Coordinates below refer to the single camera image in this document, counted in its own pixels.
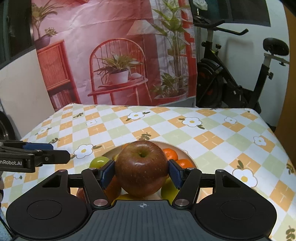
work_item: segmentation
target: potted plant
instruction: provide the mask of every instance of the potted plant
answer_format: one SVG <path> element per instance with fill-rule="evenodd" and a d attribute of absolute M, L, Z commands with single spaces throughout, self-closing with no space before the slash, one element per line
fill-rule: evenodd
<path fill-rule="evenodd" d="M 173 77 L 168 73 L 163 73 L 162 77 L 162 84 L 161 86 L 155 86 L 153 88 L 153 92 L 156 93 L 155 97 L 155 104 L 166 104 L 178 100 L 182 100 L 186 98 L 187 92 L 186 88 L 187 85 L 180 89 L 178 87 L 178 78 Z"/>
<path fill-rule="evenodd" d="M 112 82 L 114 85 L 126 83 L 131 69 L 142 64 L 129 55 L 117 55 L 115 53 L 111 53 L 111 55 L 112 58 L 102 58 L 104 66 L 95 71 L 98 74 L 103 73 L 102 78 L 108 76 L 107 83 Z"/>
<path fill-rule="evenodd" d="M 35 3 L 32 3 L 32 24 L 37 30 L 38 39 L 35 40 L 36 49 L 46 47 L 50 43 L 50 38 L 57 34 L 54 28 L 46 28 L 45 35 L 41 36 L 40 26 L 42 21 L 50 14 L 57 15 L 54 9 L 61 8 L 62 6 L 56 6 L 56 4 L 49 4 L 49 0 L 44 6 L 38 7 Z"/>
<path fill-rule="evenodd" d="M 158 35 L 164 36 L 169 42 L 167 54 L 173 58 L 169 61 L 169 64 L 172 67 L 175 77 L 172 77 L 167 73 L 163 74 L 162 85 L 160 87 L 154 87 L 152 91 L 158 93 L 158 96 L 156 97 L 157 102 L 165 104 L 183 99 L 184 96 L 186 96 L 187 85 L 185 81 L 188 77 L 184 76 L 186 63 L 181 57 L 181 52 L 185 49 L 186 44 L 189 43 L 184 39 L 184 33 L 186 30 L 183 28 L 183 21 L 185 20 L 180 17 L 180 10 L 189 8 L 189 6 L 179 7 L 175 0 L 171 3 L 167 0 L 163 0 L 163 2 L 166 6 L 165 12 L 153 9 L 160 15 L 162 26 L 156 24 L 151 25 L 159 32 Z M 169 83 L 171 83 L 172 80 L 174 81 L 174 87 L 169 87 Z"/>
<path fill-rule="evenodd" d="M 36 49 L 42 49 L 49 45 L 50 38 L 57 34 L 54 28 L 46 28 L 45 35 L 35 41 Z"/>

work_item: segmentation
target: white flower print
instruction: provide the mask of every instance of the white flower print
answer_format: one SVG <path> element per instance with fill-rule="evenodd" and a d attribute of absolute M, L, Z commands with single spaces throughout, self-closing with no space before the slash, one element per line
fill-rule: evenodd
<path fill-rule="evenodd" d="M 63 111 L 63 114 L 66 114 L 66 113 L 69 113 L 69 112 L 72 112 L 72 109 L 64 110 L 64 111 Z"/>
<path fill-rule="evenodd" d="M 40 131 L 38 131 L 37 134 L 38 134 L 38 135 L 41 135 L 41 134 L 45 133 L 48 129 L 49 129 L 48 127 L 42 127 L 42 128 L 40 129 Z"/>
<path fill-rule="evenodd" d="M 235 123 L 237 122 L 236 119 L 231 118 L 231 117 L 226 117 L 226 118 L 224 119 L 224 121 L 226 121 L 226 122 L 228 122 L 228 123 L 230 123 L 230 124 L 235 124 Z"/>
<path fill-rule="evenodd" d="M 250 188 L 253 188 L 257 185 L 257 179 L 254 177 L 250 169 L 235 169 L 233 170 L 232 175 L 234 175 L 237 179 L 242 181 Z"/>
<path fill-rule="evenodd" d="M 254 113 L 256 114 L 257 112 L 253 109 L 250 109 L 250 108 L 244 108 L 245 111 L 249 112 L 249 113 Z"/>
<path fill-rule="evenodd" d="M 80 145 L 77 150 L 74 151 L 74 155 L 76 155 L 77 159 L 82 159 L 86 156 L 89 156 L 93 152 L 94 146 L 92 144 L 89 145 Z"/>
<path fill-rule="evenodd" d="M 197 117 L 186 117 L 182 123 L 190 127 L 196 127 L 202 124 L 202 122 Z"/>
<path fill-rule="evenodd" d="M 145 115 L 141 111 L 139 111 L 139 112 L 132 112 L 132 113 L 130 113 L 128 115 L 128 119 L 137 120 L 137 119 L 142 118 L 144 116 Z"/>
<path fill-rule="evenodd" d="M 93 119 L 93 120 L 88 120 L 87 122 L 86 122 L 86 125 L 87 126 L 93 126 L 93 125 L 95 125 L 96 124 L 96 120 L 95 119 Z"/>
<path fill-rule="evenodd" d="M 19 173 L 19 172 L 16 172 L 16 173 L 13 174 L 13 177 L 15 179 L 22 179 L 23 176 L 24 176 L 24 174 L 23 173 Z"/>
<path fill-rule="evenodd" d="M 266 142 L 263 137 L 254 137 L 254 143 L 258 146 L 266 146 Z"/>
<path fill-rule="evenodd" d="M 2 210 L 3 214 L 5 215 L 5 214 L 6 214 L 6 210 L 7 210 L 7 208 L 6 208 L 5 206 L 2 206 L 2 207 L 1 207 L 1 210 Z"/>

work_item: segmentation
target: green apple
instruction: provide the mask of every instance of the green apple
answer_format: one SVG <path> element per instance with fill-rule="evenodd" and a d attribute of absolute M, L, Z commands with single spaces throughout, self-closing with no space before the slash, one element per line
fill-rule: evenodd
<path fill-rule="evenodd" d="M 98 156 L 91 161 L 91 163 L 89 164 L 89 168 L 94 167 L 94 168 L 100 169 L 108 161 L 109 161 L 109 158 L 105 156 Z"/>
<path fill-rule="evenodd" d="M 160 196 L 162 199 L 169 200 L 170 204 L 172 204 L 178 192 L 179 190 L 175 187 L 172 179 L 169 177 L 160 190 Z"/>

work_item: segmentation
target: bike seat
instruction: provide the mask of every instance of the bike seat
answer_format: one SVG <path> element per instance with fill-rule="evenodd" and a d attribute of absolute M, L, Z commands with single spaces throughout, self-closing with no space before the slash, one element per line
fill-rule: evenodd
<path fill-rule="evenodd" d="M 265 51 L 269 51 L 271 54 L 280 56 L 287 56 L 289 54 L 288 45 L 284 41 L 275 38 L 264 39 L 263 48 Z"/>

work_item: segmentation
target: white wall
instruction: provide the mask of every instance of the white wall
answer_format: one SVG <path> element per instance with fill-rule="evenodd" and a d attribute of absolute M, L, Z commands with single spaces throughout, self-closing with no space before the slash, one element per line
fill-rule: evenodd
<path fill-rule="evenodd" d="M 224 32 L 214 32 L 213 47 L 219 43 L 222 48 L 219 57 L 222 59 L 236 82 L 244 88 L 253 90 L 264 60 L 263 40 L 273 37 L 283 40 L 289 45 L 289 34 L 284 7 L 279 0 L 266 0 L 271 27 L 251 24 L 225 23 L 222 28 L 249 32 L 244 36 L 236 36 Z M 201 39 L 206 40 L 207 31 L 202 29 Z M 201 58 L 204 48 L 201 47 Z M 289 66 L 283 67 L 272 61 L 270 71 L 274 73 L 272 80 L 267 79 L 259 103 L 261 117 L 273 126 L 277 125 L 284 103 Z"/>
<path fill-rule="evenodd" d="M 0 100 L 19 139 L 54 113 L 36 50 L 0 70 Z"/>

